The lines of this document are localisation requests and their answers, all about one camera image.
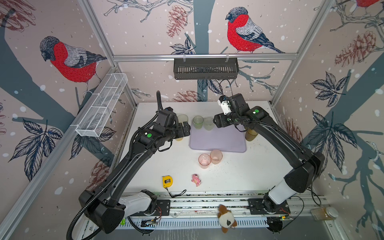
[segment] brown and white plush dog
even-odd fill
[[[237,226],[237,222],[235,220],[235,217],[233,216],[233,213],[227,209],[226,206],[220,205],[218,207],[218,222],[221,225],[221,230],[223,233],[227,233],[228,228],[235,228]]]

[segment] pink bear figurine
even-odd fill
[[[201,181],[200,181],[199,176],[197,174],[192,174],[191,182],[194,182],[196,184],[196,187],[198,187],[201,184]]]

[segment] purple tray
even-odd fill
[[[239,130],[244,130],[242,125],[237,126]],[[216,126],[207,131],[204,127],[196,129],[191,125],[191,135],[189,147],[194,150],[214,150],[223,152],[245,152],[245,133],[239,132],[234,125],[217,128]]]

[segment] pink glass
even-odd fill
[[[211,163],[211,157],[206,153],[201,154],[199,157],[199,163],[200,163],[200,167],[202,169],[206,169],[206,168],[208,168],[209,164]]]
[[[221,159],[223,159],[222,152],[220,152],[220,150],[217,150],[217,149],[213,150],[211,152],[211,159],[213,164],[218,164],[221,161]]]

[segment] tabletop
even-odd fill
[[[250,108],[260,106],[276,121],[267,101],[247,101]],[[194,116],[213,117],[222,113],[217,102],[162,103],[163,108],[171,107],[177,114],[186,114],[189,124]],[[129,140],[138,127],[148,122],[157,110],[157,103],[140,103],[138,105],[128,141],[123,149],[122,158],[127,154]],[[166,142],[161,149],[169,147]],[[164,152],[156,152],[138,170],[124,193],[165,192],[162,177],[170,175],[173,185],[169,188],[176,194],[184,189],[190,193],[236,193],[244,191],[265,191],[277,185],[292,169],[283,155],[260,134],[251,142],[246,141],[244,153],[223,152],[219,164],[210,164],[207,169],[199,166],[198,158],[209,151],[193,150],[189,147],[189,137],[173,141],[172,147]],[[200,186],[191,182],[192,174],[198,174]]]

